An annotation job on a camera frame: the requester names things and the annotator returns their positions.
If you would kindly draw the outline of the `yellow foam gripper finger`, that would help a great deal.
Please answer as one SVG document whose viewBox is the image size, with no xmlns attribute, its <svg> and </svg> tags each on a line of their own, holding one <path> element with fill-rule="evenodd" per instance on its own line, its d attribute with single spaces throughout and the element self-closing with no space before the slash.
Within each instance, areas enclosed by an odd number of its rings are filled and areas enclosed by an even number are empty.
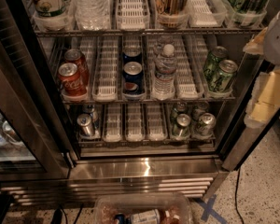
<svg viewBox="0 0 280 224">
<path fill-rule="evenodd" d="M 245 126 L 257 129 L 267 124 L 280 108 L 280 66 L 257 77 L 245 110 Z"/>
<path fill-rule="evenodd" d="M 263 43 L 268 28 L 265 27 L 243 47 L 243 52 L 251 55 L 263 54 Z"/>
</svg>

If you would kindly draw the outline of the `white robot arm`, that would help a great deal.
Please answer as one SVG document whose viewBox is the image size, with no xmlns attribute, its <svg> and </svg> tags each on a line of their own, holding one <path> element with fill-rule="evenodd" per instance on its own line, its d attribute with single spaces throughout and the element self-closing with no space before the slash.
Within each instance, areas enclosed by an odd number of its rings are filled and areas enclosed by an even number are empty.
<svg viewBox="0 0 280 224">
<path fill-rule="evenodd" d="M 269 74 L 259 74 L 245 110 L 245 126 L 257 129 L 267 124 L 280 108 L 280 11 L 243 51 L 263 55 L 267 62 L 276 65 Z"/>
</svg>

